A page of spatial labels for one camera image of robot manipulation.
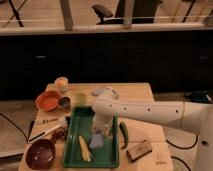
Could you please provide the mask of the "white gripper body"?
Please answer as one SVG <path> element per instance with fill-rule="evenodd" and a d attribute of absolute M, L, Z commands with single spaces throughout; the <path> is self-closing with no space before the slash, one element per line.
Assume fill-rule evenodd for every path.
<path fill-rule="evenodd" d="M 104 136 L 108 136 L 113 125 L 113 117 L 95 114 L 92 120 L 92 132 L 100 131 Z"/>

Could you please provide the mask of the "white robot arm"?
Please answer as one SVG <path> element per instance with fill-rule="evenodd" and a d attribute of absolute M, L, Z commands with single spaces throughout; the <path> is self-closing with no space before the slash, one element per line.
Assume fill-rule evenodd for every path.
<path fill-rule="evenodd" d="M 181 129 L 200 136 L 193 171 L 213 171 L 213 104 L 183 101 L 132 102 L 101 94 L 92 105 L 99 116 L 117 116 Z"/>

